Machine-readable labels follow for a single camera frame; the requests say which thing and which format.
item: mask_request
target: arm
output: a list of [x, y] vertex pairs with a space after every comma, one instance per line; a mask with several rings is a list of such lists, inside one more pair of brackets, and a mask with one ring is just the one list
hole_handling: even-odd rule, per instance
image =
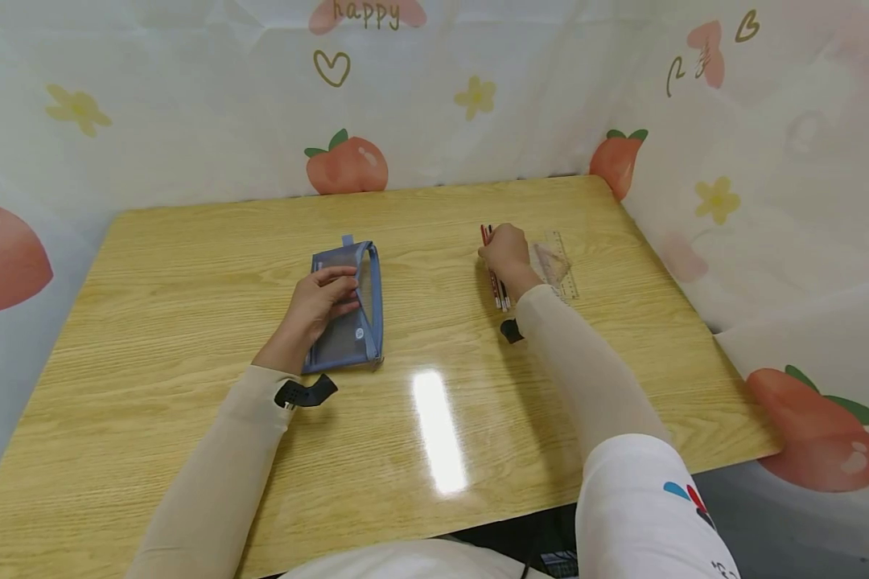
[[154, 511], [128, 579], [229, 579], [245, 548], [277, 444], [293, 416], [274, 395], [299, 380], [332, 318], [354, 311], [355, 268], [326, 268], [296, 285], [283, 323], [238, 380]]
[[563, 399], [586, 461], [618, 434], [670, 441], [631, 368], [531, 268], [525, 234], [503, 224], [480, 250], [518, 302], [518, 327]]
[[669, 433], [628, 365], [543, 285], [525, 234], [501, 225], [480, 249], [518, 300], [518, 325], [557, 385], [583, 456], [580, 577], [737, 579], [737, 567]]

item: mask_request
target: blue pencil case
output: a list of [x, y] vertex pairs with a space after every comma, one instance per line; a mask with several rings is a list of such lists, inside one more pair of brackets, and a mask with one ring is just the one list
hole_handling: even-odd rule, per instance
[[372, 241], [354, 243], [341, 238], [341, 248], [312, 256], [312, 272], [330, 266], [357, 268], [357, 301], [360, 307], [332, 319], [306, 357], [304, 374], [325, 372], [331, 368], [382, 361], [382, 290], [380, 257]]

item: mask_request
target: yellow flower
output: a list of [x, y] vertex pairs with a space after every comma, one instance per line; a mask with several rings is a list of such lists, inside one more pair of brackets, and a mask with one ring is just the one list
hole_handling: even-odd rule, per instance
[[97, 102], [86, 92], [75, 92], [70, 95], [57, 84], [49, 84], [45, 87], [49, 95], [58, 101], [58, 105], [46, 106], [45, 112], [56, 121], [76, 121], [82, 133], [89, 137], [97, 136], [97, 129], [93, 123], [101, 127], [108, 127], [113, 122], [100, 112]]
[[467, 121], [472, 121], [476, 116], [476, 111], [482, 110], [488, 113], [493, 109], [492, 97], [496, 93], [495, 83], [482, 83], [480, 78], [475, 74], [470, 77], [470, 84], [467, 86], [466, 92], [458, 92], [454, 95], [454, 102], [460, 106], [467, 108]]
[[740, 196], [731, 193], [730, 179], [727, 177], [719, 177], [714, 186], [699, 181], [695, 185], [695, 193], [702, 197], [702, 205], [695, 209], [695, 214], [704, 217], [710, 213], [718, 225], [723, 225], [727, 216], [740, 207]]

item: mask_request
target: left hand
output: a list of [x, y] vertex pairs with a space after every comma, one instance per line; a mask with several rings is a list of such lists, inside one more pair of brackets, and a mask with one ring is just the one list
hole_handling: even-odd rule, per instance
[[309, 348], [329, 322], [359, 309], [356, 274], [357, 268], [339, 266], [319, 269], [300, 280], [283, 322], [251, 364], [298, 376]]

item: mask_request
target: white sleeve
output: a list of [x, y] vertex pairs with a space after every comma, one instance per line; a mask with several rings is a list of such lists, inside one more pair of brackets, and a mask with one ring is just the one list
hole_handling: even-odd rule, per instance
[[596, 446], [576, 507], [580, 577], [739, 579], [682, 458], [647, 434]]

